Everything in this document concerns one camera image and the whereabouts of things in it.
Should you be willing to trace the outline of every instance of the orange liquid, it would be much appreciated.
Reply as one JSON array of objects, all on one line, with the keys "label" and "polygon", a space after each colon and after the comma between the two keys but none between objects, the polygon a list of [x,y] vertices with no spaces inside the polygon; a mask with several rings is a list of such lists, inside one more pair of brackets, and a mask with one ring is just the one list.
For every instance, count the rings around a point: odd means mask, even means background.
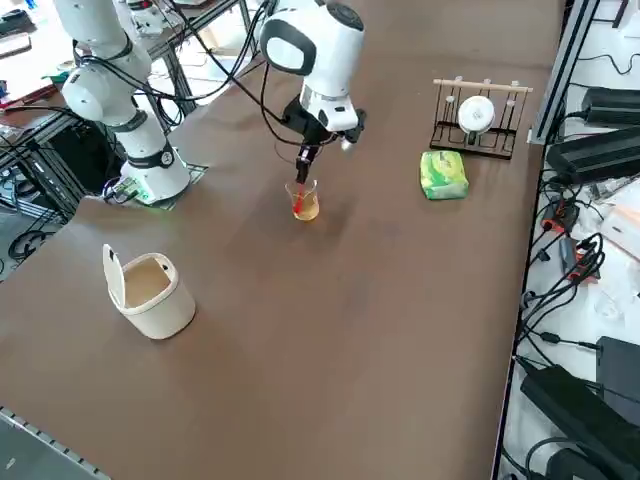
[{"label": "orange liquid", "polygon": [[306,196],[295,195],[293,216],[303,222],[309,222],[316,218],[320,213],[320,204],[318,203],[318,196],[314,193],[309,193]]}]

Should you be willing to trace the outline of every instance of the black power strip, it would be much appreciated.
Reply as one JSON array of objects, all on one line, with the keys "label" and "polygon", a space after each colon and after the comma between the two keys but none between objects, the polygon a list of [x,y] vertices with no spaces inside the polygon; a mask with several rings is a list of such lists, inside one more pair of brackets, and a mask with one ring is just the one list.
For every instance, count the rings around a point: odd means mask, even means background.
[{"label": "black power strip", "polygon": [[559,365],[540,370],[525,365],[520,390],[568,438],[590,447],[584,452],[589,460],[608,472],[607,478],[639,480],[640,428]]}]

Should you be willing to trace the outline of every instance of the metal frame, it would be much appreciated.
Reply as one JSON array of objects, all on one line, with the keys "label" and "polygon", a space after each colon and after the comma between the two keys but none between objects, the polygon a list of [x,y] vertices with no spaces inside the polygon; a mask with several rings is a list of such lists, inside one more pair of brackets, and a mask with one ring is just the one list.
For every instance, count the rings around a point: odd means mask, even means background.
[{"label": "metal frame", "polygon": [[65,447],[60,442],[54,440],[49,435],[44,433],[37,427],[34,427],[29,422],[27,422],[24,418],[18,417],[15,413],[13,413],[8,408],[0,406],[0,421],[3,421],[14,428],[22,430],[23,432],[28,433],[32,437],[41,441],[45,445],[49,446],[52,450],[59,453],[63,457],[66,457],[70,462],[78,464],[82,467],[89,475],[92,475],[98,480],[110,480],[111,477],[105,475],[99,468],[94,465],[91,465],[80,455],[75,453],[73,450]]},{"label": "metal frame", "polygon": [[578,55],[600,0],[575,0],[564,29],[542,105],[531,129],[531,143],[546,144],[554,120],[560,115]]}]

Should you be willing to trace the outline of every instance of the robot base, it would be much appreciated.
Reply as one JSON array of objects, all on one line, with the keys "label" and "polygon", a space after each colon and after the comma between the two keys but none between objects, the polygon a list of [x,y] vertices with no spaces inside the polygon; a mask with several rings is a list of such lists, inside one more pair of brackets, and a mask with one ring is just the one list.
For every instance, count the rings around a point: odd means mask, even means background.
[{"label": "robot base", "polygon": [[132,178],[137,183],[138,201],[153,205],[175,197],[189,186],[191,174],[175,149],[174,158],[169,168],[136,168],[128,162],[122,166],[122,177]]}]

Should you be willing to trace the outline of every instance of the glass beaker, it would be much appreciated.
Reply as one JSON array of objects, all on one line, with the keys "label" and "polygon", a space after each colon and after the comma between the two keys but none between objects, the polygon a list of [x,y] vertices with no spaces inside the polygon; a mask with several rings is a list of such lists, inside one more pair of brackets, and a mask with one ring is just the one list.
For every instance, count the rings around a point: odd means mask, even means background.
[{"label": "glass beaker", "polygon": [[309,222],[320,213],[317,187],[317,180],[307,180],[305,184],[292,181],[284,185],[291,198],[293,216],[298,220]]}]

